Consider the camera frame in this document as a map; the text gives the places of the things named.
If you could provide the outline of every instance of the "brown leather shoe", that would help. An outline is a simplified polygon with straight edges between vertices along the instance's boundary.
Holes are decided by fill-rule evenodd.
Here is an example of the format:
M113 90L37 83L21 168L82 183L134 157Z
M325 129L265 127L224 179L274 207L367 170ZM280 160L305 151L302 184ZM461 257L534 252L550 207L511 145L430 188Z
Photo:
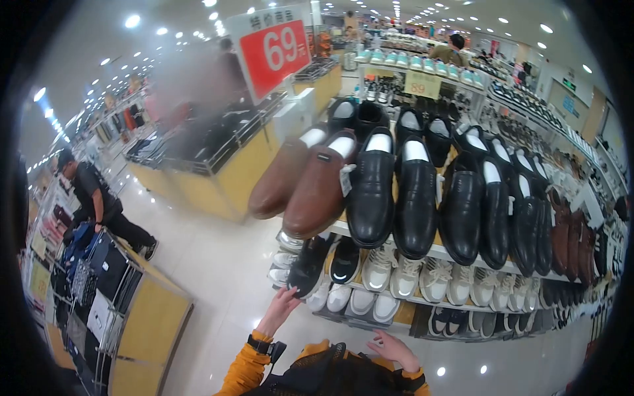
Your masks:
M270 219L286 209L306 166L309 150L296 137L287 137L271 165L257 181L249 197L249 213L256 219Z
M568 222L570 221L570 208L559 198L556 189L548 192L550 204L555 210L555 226L551 231L553 246L553 270L563 275L568 267Z
M570 282L574 282L579 276L579 241L581 239L581 228L583 212L577 210L570 215L568 227L568 266L566 276Z
M354 140L354 148L343 158L328 147L339 137ZM339 170L353 163L356 156L354 133L334 134L324 145L315 146L309 155L295 192L288 201L282 230L291 238L306 240L328 228L344 210L344 196L339 182Z

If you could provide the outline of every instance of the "white floor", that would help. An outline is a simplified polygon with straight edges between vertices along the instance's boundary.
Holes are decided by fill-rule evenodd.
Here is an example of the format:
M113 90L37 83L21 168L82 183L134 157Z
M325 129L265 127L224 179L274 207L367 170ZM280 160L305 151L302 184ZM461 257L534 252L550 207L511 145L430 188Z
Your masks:
M281 220L233 224L180 210L148 193L133 176L125 181L124 214L160 241L152 264L196 299L163 394L212 395L274 294L266 274ZM550 395L578 372L590 330L584 317L561 331L508 342L403 340L419 356L435 396ZM313 316L302 304L276 335L288 348L275 373L284 372L305 344L324 338L345 342L354 352L371 352L365 347L370 332ZM483 365L487 371L480 374ZM439 367L446 369L442 377L436 374Z

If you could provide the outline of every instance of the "69 price sign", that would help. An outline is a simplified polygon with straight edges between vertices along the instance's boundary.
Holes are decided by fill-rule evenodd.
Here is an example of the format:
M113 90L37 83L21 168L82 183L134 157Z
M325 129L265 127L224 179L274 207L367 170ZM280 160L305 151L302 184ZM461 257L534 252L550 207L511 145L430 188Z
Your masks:
M254 104L311 62L298 6L270 8L227 20Z

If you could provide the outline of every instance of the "shoe display shelf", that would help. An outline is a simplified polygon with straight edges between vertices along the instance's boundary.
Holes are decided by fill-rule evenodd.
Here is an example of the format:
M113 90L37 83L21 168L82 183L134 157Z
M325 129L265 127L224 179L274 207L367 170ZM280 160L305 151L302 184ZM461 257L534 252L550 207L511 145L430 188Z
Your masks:
M228 140L214 146L192 148L191 141L200 139L192 139L180 125L175 126L174 137L166 144L185 147L201 160L182 159L178 150L165 150L151 158L126 154L129 169L147 190L176 205L241 222L247 216L251 190L280 147L272 117L285 97L285 93L272 95L249 110L247 114L252 116L238 120L233 131L223 131L228 132Z

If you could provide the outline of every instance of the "ceiling light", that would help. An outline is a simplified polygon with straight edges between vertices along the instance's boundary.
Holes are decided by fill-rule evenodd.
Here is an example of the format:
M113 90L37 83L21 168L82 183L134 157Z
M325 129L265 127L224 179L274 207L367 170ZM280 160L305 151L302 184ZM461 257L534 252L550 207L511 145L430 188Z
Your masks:
M33 97L33 101L34 101L34 102L37 102L37 101L39 101L40 99L42 99L42 96L44 96L44 93L45 93L45 92L46 92L46 88L42 88L42 89L40 89L40 90L36 93L36 95Z
M138 15L133 15L130 16L127 20L126 20L126 27L127 28L131 28L131 27L135 27L139 24L139 22L141 21L141 17Z

